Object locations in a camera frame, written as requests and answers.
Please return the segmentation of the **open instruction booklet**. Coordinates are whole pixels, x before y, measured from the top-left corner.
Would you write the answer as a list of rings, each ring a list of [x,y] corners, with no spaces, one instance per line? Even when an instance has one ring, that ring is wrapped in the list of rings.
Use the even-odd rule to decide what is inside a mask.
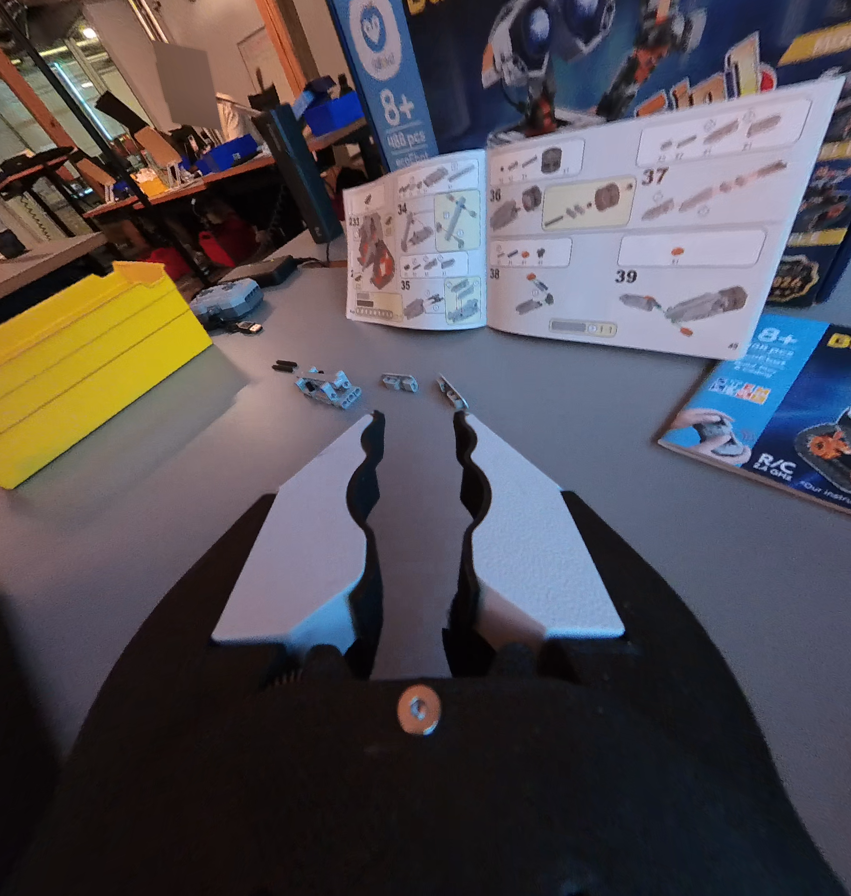
[[[345,316],[740,358],[844,83],[436,156],[349,190]]]

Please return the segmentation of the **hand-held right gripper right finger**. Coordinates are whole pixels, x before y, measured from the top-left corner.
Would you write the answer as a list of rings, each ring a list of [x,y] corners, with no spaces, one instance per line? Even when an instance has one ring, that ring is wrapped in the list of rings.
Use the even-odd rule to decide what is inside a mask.
[[[624,624],[562,488],[473,414],[453,419],[469,514],[453,630],[486,644],[612,640]]]

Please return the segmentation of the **blue storage bin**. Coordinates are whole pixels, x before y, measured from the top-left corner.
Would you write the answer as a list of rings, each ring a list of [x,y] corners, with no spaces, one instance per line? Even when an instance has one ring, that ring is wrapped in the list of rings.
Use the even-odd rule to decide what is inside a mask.
[[[314,136],[338,131],[364,118],[360,99],[345,73],[340,73],[337,82],[328,75],[310,81],[305,96],[307,106],[302,118]]]
[[[251,161],[259,151],[252,134],[246,133],[212,147],[196,160],[195,167],[201,175],[222,173]]]

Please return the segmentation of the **blue toy box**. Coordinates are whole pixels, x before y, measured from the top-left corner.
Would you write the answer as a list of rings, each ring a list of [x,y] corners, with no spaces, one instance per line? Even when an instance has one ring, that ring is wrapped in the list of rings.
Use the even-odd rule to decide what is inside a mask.
[[[828,300],[851,257],[851,1],[328,2],[389,169],[845,82],[768,301]]]

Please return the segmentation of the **flat black device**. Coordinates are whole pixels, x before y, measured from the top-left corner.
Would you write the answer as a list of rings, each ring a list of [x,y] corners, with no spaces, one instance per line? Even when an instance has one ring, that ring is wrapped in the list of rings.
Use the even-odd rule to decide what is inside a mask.
[[[256,263],[247,263],[224,274],[218,281],[218,285],[252,280],[262,288],[278,286],[297,271],[299,264],[300,260],[292,255],[282,255]]]

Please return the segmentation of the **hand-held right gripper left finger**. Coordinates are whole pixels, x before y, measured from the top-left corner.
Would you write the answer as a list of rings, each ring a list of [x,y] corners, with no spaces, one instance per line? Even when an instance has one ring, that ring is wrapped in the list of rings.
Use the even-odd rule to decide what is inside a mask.
[[[368,516],[384,433],[384,415],[365,414],[279,487],[211,634],[216,644],[375,654],[383,583]]]

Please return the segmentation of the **blue cover booklet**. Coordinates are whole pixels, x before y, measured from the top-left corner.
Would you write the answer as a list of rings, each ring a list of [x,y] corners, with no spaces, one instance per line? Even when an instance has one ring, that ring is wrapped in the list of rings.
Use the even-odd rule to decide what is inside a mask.
[[[763,315],[657,442],[851,515],[851,326]]]

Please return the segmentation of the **yellow plastic bin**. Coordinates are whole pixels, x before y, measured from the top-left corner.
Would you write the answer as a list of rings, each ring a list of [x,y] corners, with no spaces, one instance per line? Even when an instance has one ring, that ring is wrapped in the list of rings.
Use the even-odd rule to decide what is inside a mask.
[[[116,262],[1,323],[0,487],[18,487],[210,346],[159,263]]]

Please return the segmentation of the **grey building block assembly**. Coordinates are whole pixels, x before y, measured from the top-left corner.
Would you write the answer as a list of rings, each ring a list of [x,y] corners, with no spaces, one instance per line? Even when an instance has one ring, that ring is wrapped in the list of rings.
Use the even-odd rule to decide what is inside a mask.
[[[343,371],[327,375],[311,368],[298,374],[295,384],[306,397],[336,409],[350,409],[362,398],[362,390]]]

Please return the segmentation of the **grey desk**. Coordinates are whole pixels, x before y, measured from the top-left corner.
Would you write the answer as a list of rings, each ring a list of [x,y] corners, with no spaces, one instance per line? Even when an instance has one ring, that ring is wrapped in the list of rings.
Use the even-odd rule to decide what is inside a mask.
[[[680,594],[748,696],[790,798],[851,891],[851,516],[656,444],[706,374],[680,357],[344,317],[345,273],[270,289],[213,346],[13,491],[0,600],[61,754],[166,592],[266,492],[367,410],[386,416],[377,678],[443,676],[468,515],[446,375],[475,416],[623,536]],[[272,370],[297,362],[294,374]],[[343,371],[342,410],[298,374]],[[413,375],[415,394],[383,373]]]

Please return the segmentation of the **light grey battery box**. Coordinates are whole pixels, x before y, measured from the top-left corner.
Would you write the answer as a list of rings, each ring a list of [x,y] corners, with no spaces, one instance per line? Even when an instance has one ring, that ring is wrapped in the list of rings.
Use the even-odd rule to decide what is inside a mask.
[[[221,282],[200,291],[188,307],[207,330],[246,319],[263,302],[263,290],[250,278]]]

